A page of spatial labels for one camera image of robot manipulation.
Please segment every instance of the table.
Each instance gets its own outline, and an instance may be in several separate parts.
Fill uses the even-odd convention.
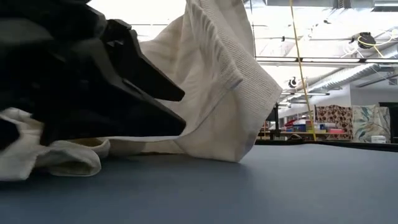
[[[0,184],[2,224],[397,223],[398,154],[255,146],[240,164],[185,156],[108,159],[86,178]]]

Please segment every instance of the white towel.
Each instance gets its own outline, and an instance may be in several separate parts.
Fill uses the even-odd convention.
[[[181,102],[161,102],[184,118],[187,127],[177,137],[112,137],[109,153],[170,152],[239,161],[254,145],[282,91],[254,59],[251,26],[242,1],[187,0],[185,14],[154,40],[141,43],[141,48],[185,91]],[[20,127],[26,128],[26,121]],[[68,141],[43,147],[37,145],[37,138],[23,134],[6,149],[7,154],[0,155],[0,180],[25,179],[34,166],[48,166],[57,175],[93,175],[100,170],[98,154],[107,154],[109,149],[108,140],[96,147]],[[35,150],[28,149],[27,142]],[[53,152],[63,156],[41,160]],[[86,166],[76,170],[73,161]]]

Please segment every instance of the air duct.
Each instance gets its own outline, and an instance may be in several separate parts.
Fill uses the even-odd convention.
[[[395,58],[398,57],[398,45],[389,47],[381,52],[385,58]],[[359,65],[354,68],[345,68],[334,74],[327,76],[326,78],[312,84],[308,88],[308,92],[318,91],[318,90],[330,90],[338,86],[348,84],[350,82],[359,80],[361,78],[370,76],[379,72],[383,69],[383,65],[376,63],[369,63],[365,65]],[[290,96],[289,99],[297,98],[299,96]]]

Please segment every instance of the white ceiling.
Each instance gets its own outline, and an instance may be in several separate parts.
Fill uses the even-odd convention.
[[[108,19],[118,18],[133,25],[141,40],[153,39],[171,21],[181,16],[185,0],[92,0],[90,5],[106,14]],[[296,57],[294,30],[289,7],[259,6],[247,9],[253,25],[256,55]],[[398,40],[398,13],[371,12],[370,9],[331,9],[329,7],[295,7],[300,56],[302,57],[373,57],[374,49],[358,49],[349,44],[352,36],[370,32],[376,40],[389,43],[379,46],[385,49]],[[280,86],[287,89],[291,77],[300,77],[298,67],[263,66]],[[309,82],[316,81],[336,70],[330,67],[304,67],[303,75]]]

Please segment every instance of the patterned curtain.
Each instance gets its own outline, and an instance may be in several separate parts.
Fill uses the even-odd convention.
[[[350,107],[330,105],[316,106],[316,122],[335,123],[336,128],[343,129],[347,134],[332,134],[327,140],[352,140],[353,138],[353,115]]]
[[[353,106],[353,133],[355,142],[371,142],[372,136],[384,136],[391,141],[390,112],[377,105]]]

